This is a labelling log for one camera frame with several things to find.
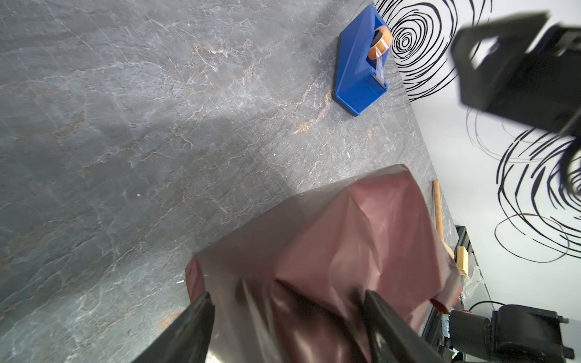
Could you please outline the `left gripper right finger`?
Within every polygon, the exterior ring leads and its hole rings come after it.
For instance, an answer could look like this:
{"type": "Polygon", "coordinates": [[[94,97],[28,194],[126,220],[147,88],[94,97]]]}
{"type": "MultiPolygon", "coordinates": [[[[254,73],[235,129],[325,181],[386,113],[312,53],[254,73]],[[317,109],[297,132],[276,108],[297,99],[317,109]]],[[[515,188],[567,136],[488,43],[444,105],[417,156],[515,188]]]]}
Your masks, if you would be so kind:
{"type": "Polygon", "coordinates": [[[376,292],[366,290],[363,321],[372,362],[443,362],[436,351],[376,292]]]}

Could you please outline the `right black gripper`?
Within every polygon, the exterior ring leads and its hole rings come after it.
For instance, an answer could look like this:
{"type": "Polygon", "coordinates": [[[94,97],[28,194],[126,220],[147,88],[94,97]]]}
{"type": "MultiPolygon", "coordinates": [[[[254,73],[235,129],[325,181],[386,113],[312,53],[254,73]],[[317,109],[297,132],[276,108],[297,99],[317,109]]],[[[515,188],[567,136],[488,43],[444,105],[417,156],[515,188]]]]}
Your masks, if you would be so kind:
{"type": "Polygon", "coordinates": [[[555,25],[531,43],[550,13],[526,12],[457,31],[450,46],[461,102],[562,136],[580,135],[580,28],[555,25]],[[493,39],[474,66],[471,53],[493,39]]]}

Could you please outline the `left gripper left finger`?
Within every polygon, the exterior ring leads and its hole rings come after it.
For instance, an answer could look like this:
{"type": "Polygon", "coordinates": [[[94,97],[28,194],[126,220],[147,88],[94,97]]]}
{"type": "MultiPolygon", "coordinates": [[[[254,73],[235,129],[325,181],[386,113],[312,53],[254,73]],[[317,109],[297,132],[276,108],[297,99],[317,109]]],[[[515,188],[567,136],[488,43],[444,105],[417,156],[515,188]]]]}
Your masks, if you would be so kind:
{"type": "Polygon", "coordinates": [[[133,362],[205,362],[214,319],[215,305],[203,293],[133,362]]]}

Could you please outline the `red wrapping paper sheet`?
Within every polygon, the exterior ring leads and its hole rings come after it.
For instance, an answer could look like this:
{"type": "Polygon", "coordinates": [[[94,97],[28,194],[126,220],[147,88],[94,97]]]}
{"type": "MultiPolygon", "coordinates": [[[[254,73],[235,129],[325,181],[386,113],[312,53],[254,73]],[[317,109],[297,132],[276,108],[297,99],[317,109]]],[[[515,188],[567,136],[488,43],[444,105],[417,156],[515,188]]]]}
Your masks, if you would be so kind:
{"type": "Polygon", "coordinates": [[[295,195],[195,254],[189,296],[209,293],[220,362],[369,362],[374,291],[419,333],[457,302],[461,275],[404,165],[295,195]]]}

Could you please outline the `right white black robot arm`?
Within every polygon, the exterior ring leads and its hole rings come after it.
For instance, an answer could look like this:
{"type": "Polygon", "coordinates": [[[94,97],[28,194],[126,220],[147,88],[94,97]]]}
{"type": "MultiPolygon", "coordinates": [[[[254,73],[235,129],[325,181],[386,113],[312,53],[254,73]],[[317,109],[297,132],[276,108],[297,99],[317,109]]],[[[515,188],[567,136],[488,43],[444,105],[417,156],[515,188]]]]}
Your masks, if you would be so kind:
{"type": "MultiPolygon", "coordinates": [[[[539,247],[537,264],[580,257],[580,30],[549,25],[528,12],[458,30],[450,45],[461,102],[523,124],[499,158],[496,198],[502,249],[539,247]]],[[[557,312],[495,302],[490,317],[473,309],[449,318],[452,347],[489,362],[574,362],[579,322],[557,312]]]]}

